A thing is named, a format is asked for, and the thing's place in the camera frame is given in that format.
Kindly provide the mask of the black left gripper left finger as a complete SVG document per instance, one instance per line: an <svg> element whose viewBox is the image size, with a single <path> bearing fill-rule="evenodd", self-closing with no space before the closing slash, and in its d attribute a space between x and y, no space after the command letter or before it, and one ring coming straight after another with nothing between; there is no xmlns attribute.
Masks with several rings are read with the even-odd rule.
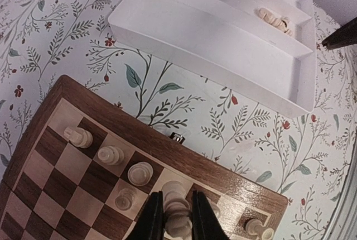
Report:
<svg viewBox="0 0 357 240"><path fill-rule="evenodd" d="M162 240L164 234L164 212L162 191L153 192L128 239Z"/></svg>

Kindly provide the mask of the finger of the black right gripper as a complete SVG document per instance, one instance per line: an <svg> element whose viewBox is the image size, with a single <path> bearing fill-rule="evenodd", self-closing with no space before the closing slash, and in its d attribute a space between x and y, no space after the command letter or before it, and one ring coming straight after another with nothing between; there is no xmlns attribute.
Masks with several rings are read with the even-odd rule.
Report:
<svg viewBox="0 0 357 240"><path fill-rule="evenodd" d="M341 47L355 45L357 37L357 18L341 26L330 36L322 41L322 45L328 50L339 49Z"/></svg>

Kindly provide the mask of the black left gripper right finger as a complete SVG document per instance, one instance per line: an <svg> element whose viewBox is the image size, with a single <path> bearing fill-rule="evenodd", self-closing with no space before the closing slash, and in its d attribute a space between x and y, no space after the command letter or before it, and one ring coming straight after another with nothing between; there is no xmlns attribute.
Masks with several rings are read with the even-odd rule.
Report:
<svg viewBox="0 0 357 240"><path fill-rule="evenodd" d="M192 239L223 240L229 239L202 191L192 195Z"/></svg>

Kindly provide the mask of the cream chess piece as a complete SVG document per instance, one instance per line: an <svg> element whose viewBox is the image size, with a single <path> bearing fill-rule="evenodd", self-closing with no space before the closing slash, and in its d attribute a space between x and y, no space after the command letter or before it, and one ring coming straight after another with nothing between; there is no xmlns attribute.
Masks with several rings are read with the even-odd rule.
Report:
<svg viewBox="0 0 357 240"><path fill-rule="evenodd" d="M134 186L145 186L153 176L153 167L148 162L139 162L128 170L128 180Z"/></svg>
<svg viewBox="0 0 357 240"><path fill-rule="evenodd" d="M98 151L98 158L107 165L119 165L123 162L125 154L117 146L104 146Z"/></svg>
<svg viewBox="0 0 357 240"><path fill-rule="evenodd" d="M79 148L88 148L93 142L92 134L80 127L66 127L64 137Z"/></svg>

